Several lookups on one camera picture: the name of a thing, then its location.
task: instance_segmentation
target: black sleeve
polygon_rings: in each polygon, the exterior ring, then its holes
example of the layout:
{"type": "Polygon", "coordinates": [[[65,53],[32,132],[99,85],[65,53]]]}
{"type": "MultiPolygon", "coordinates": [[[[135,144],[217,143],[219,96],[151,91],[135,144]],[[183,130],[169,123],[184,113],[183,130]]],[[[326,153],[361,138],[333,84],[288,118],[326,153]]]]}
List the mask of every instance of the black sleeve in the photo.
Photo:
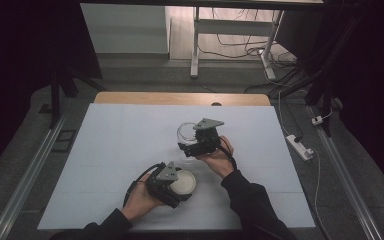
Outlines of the black sleeve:
{"type": "Polygon", "coordinates": [[[242,224],[246,239],[296,239],[286,225],[277,218],[266,189],[250,183],[239,170],[221,182],[230,197],[230,208],[242,224]]]}
{"type": "Polygon", "coordinates": [[[101,224],[89,223],[82,230],[57,233],[50,240],[116,240],[132,227],[132,223],[115,209],[101,224]]]}

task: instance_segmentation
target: power strip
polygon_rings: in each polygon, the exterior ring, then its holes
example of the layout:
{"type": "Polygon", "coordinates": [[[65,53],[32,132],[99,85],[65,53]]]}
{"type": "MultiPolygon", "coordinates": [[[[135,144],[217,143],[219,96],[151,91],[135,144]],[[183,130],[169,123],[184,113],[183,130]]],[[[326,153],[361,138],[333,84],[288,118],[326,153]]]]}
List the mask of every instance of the power strip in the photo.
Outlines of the power strip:
{"type": "Polygon", "coordinates": [[[286,137],[288,143],[295,149],[298,155],[302,158],[302,160],[307,161],[313,158],[313,149],[305,148],[304,145],[300,141],[295,142],[296,137],[294,135],[289,135],[286,137]]]}

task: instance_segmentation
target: person's right arm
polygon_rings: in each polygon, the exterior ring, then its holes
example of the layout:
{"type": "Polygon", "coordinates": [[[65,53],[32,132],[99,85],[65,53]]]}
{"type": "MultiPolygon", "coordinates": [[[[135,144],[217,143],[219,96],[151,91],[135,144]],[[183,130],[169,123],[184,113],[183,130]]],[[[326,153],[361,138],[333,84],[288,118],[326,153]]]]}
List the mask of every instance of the person's right arm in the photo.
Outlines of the person's right arm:
{"type": "MultiPolygon", "coordinates": [[[[226,137],[221,137],[222,147],[233,154],[233,147],[226,137]]],[[[296,239],[279,220],[270,203],[266,189],[250,183],[220,150],[196,157],[204,161],[222,180],[230,198],[230,208],[236,212],[246,239],[296,239]]]]}

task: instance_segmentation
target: metal desk leg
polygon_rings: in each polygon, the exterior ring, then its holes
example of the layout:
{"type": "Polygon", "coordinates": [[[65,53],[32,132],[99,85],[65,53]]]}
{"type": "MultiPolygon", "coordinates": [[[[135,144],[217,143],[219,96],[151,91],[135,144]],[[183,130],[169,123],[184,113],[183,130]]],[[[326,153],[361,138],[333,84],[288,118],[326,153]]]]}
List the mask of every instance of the metal desk leg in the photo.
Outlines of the metal desk leg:
{"type": "Polygon", "coordinates": [[[261,60],[263,61],[264,70],[267,73],[268,80],[275,80],[276,76],[274,75],[273,69],[270,65],[269,54],[271,46],[273,45],[274,37],[276,36],[277,29],[279,27],[280,18],[282,17],[283,11],[279,11],[276,18],[273,21],[273,26],[270,32],[269,39],[267,40],[266,48],[263,53],[260,55],[261,60]]]}
{"type": "Polygon", "coordinates": [[[191,60],[191,78],[198,78],[198,30],[199,28],[199,7],[194,11],[194,36],[191,60]]]}

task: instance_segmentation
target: circular cover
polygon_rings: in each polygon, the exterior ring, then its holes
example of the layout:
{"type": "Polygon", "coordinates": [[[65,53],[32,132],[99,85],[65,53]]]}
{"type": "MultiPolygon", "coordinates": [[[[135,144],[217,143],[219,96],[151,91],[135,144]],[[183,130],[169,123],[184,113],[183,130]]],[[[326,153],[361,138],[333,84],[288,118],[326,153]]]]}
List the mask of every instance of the circular cover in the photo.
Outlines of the circular cover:
{"type": "Polygon", "coordinates": [[[196,186],[196,179],[192,173],[179,170],[177,171],[178,180],[170,185],[171,190],[173,192],[184,195],[192,193],[196,186]]]}

